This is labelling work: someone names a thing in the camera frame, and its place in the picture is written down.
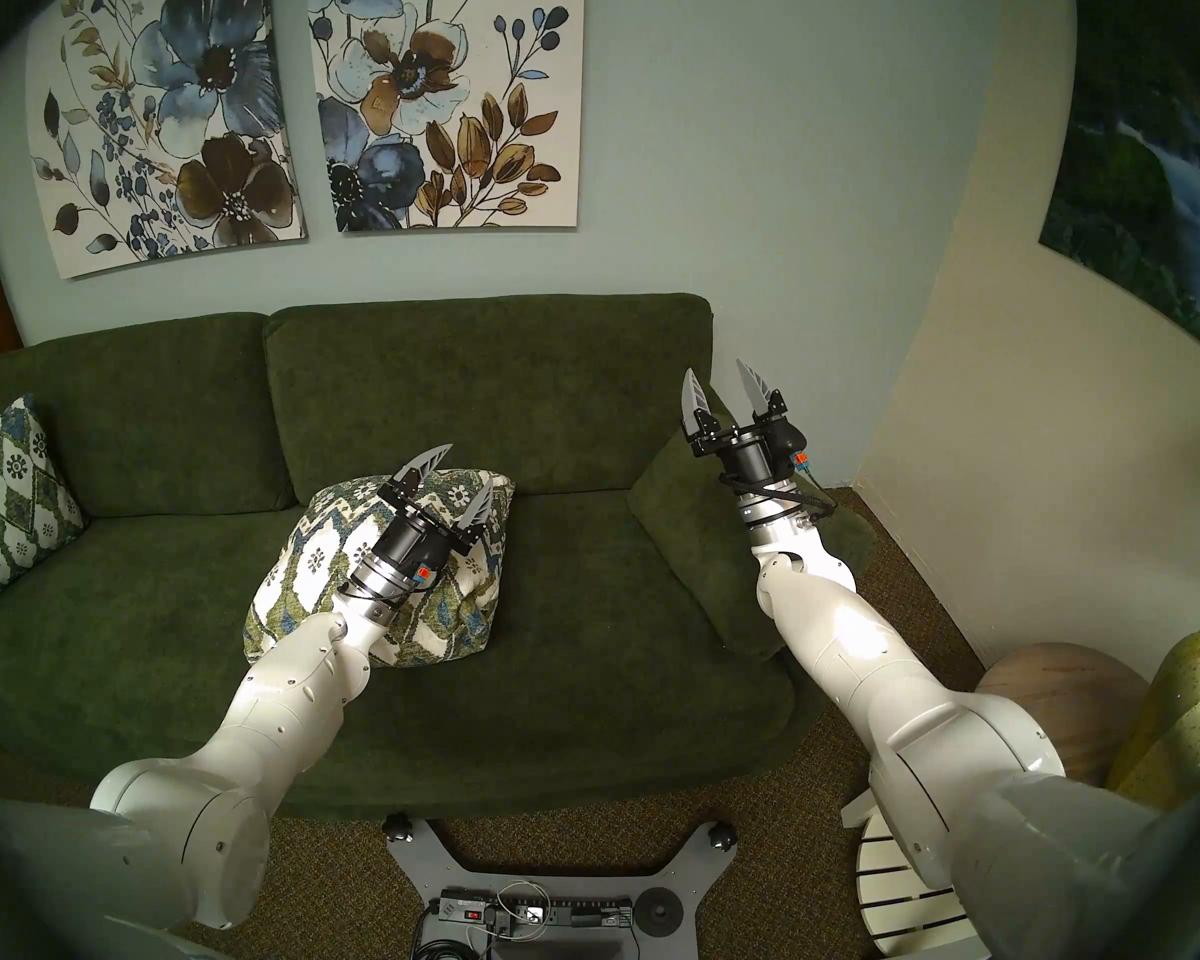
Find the waterfall painting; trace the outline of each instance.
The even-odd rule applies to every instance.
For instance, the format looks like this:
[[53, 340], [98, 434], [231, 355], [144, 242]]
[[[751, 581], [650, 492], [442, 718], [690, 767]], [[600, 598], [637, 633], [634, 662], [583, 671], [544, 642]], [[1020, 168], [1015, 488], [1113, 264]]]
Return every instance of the waterfall painting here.
[[1135, 0], [1076, 0], [1070, 104], [1040, 242], [1200, 342], [1200, 92]]
[[305, 235], [271, 0], [58, 0], [26, 132], [62, 278]]
[[575, 227], [582, 0], [307, 0], [338, 230]]

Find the wooden side table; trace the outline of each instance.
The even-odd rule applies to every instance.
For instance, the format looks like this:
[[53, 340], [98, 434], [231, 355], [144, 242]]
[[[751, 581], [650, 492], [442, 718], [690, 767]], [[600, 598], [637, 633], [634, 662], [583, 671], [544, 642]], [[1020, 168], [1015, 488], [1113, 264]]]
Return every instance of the wooden side table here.
[[998, 660], [974, 690], [1018, 702], [1050, 738], [1067, 776], [1102, 787], [1147, 688], [1115, 656], [1040, 642]]

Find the cream wall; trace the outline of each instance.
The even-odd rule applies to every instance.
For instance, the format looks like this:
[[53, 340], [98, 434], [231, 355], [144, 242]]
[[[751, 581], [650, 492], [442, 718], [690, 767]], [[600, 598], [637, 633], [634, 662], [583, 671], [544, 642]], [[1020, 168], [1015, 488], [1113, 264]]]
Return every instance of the cream wall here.
[[1150, 677], [1200, 628], [1200, 346], [1037, 242], [1074, 0], [1002, 0], [968, 185], [858, 473], [984, 664], [1067, 640]]

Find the patterned pillow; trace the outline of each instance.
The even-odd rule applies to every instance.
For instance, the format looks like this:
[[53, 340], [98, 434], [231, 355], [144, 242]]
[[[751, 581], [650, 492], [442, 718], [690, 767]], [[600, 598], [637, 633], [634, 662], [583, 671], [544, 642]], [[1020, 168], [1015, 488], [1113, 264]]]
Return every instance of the patterned pillow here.
[[[462, 516], [472, 496], [494, 479], [484, 542], [467, 557], [450, 553], [430, 592], [415, 593], [370, 658], [391, 667], [434, 665], [485, 649], [498, 605], [506, 515], [516, 485], [488, 470], [433, 470], [418, 500], [446, 522]], [[244, 620], [244, 655], [257, 660], [313, 612], [332, 610], [332, 594], [390, 526], [395, 509], [378, 498], [386, 476], [358, 478], [317, 492]]]
[[86, 526], [46, 444], [31, 396], [0, 413], [0, 593]]

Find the sofa backrest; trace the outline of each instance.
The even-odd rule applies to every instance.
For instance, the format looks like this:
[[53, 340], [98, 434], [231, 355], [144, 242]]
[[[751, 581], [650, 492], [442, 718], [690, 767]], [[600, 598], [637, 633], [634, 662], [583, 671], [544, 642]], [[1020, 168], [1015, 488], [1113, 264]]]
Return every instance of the sofa backrest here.
[[62, 336], [0, 354], [0, 410], [30, 394], [90, 516], [293, 504], [262, 352], [266, 318], [226, 312]]
[[299, 306], [264, 330], [298, 498], [452, 443], [518, 493], [635, 484], [712, 368], [703, 298], [509, 295]]

